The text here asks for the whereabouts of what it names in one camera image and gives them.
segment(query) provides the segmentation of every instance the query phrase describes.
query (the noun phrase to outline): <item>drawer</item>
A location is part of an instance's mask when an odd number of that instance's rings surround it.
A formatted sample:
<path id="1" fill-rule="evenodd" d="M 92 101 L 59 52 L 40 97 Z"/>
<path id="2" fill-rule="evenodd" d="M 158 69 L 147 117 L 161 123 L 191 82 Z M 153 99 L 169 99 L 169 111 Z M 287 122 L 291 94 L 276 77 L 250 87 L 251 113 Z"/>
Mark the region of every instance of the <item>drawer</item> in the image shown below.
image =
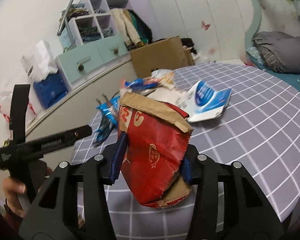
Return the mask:
<path id="1" fill-rule="evenodd" d="M 104 63 L 128 53 L 121 34 L 101 39 L 97 42 L 97 46 Z"/>
<path id="2" fill-rule="evenodd" d="M 78 46 L 58 56 L 63 71 L 70 83 L 103 64 L 97 47 L 98 42 L 93 41 Z"/>

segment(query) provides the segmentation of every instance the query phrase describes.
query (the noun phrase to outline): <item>tablecloth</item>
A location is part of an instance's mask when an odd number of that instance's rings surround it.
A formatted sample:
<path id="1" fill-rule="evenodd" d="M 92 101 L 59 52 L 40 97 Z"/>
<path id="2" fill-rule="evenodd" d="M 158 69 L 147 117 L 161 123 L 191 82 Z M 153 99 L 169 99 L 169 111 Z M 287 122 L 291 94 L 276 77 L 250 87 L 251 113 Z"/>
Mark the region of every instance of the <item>tablecloth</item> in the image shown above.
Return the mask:
<path id="1" fill-rule="evenodd" d="M 191 124 L 190 143 L 216 162 L 240 161 L 283 221 L 300 196 L 300 93 L 269 73 L 245 65 L 202 64 L 180 68 L 174 74 L 179 89 L 188 90 L 201 79 L 216 90 L 232 89 L 220 118 Z M 93 130 L 100 121 L 98 113 L 90 123 Z M 102 153 L 106 145 L 116 142 L 116 134 L 113 131 L 99 147 L 92 145 L 95 134 L 78 141 L 72 164 Z M 186 238 L 196 187 L 181 203 L 158 210 L 139 205 L 122 174 L 113 186 L 105 186 L 105 191 L 118 239 Z M 223 228 L 223 201 L 220 183 L 217 230 Z M 84 215 L 81 187 L 78 210 Z"/>

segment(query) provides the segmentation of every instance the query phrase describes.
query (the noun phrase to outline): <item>beige pants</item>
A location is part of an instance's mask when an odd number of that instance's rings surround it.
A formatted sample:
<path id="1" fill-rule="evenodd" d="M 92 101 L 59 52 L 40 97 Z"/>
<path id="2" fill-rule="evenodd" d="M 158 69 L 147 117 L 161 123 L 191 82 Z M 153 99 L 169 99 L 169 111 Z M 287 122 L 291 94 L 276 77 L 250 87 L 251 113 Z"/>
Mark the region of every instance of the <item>beige pants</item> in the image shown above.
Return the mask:
<path id="1" fill-rule="evenodd" d="M 118 31 L 123 35 L 126 45 L 133 43 L 136 45 L 141 41 L 140 36 L 132 22 L 124 15 L 123 9 L 111 9 L 111 13 Z"/>

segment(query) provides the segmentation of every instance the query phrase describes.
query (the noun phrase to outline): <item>wavy green frame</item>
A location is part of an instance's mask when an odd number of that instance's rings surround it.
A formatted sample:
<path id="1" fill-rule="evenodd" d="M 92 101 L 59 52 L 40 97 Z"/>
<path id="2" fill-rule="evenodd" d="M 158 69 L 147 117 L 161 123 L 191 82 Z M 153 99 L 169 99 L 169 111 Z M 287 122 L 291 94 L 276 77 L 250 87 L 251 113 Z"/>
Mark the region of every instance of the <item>wavy green frame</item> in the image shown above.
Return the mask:
<path id="1" fill-rule="evenodd" d="M 258 0 L 251 0 L 253 5 L 253 19 L 249 29 L 244 36 L 244 46 L 247 51 L 248 48 L 253 47 L 252 38 L 258 31 L 261 23 L 261 6 Z"/>

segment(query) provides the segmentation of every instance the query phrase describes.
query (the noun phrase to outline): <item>table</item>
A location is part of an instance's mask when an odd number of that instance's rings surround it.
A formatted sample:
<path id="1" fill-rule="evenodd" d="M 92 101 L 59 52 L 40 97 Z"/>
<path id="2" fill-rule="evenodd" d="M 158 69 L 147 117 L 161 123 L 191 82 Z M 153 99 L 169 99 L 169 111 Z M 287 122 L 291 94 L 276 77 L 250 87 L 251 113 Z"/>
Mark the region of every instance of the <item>table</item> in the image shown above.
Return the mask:
<path id="1" fill-rule="evenodd" d="M 282 80 L 245 65 L 222 63 L 184 67 L 174 71 L 178 88 L 188 90 L 205 80 L 216 90 L 232 89 L 223 115 L 192 123 L 190 143 L 219 163 L 240 161 L 267 196 L 283 221 L 300 196 L 300 93 Z M 96 129 L 97 114 L 91 121 Z M 87 161 L 116 141 L 116 131 L 100 147 L 93 147 L 95 135 L 76 143 L 72 164 Z M 111 220 L 118 239 L 186 238 L 193 212 L 196 187 L 175 206 L 152 209 L 137 203 L 120 174 L 116 183 L 105 186 Z M 223 227 L 223 188 L 219 184 L 217 230 Z M 82 188 L 79 212 L 84 214 Z"/>

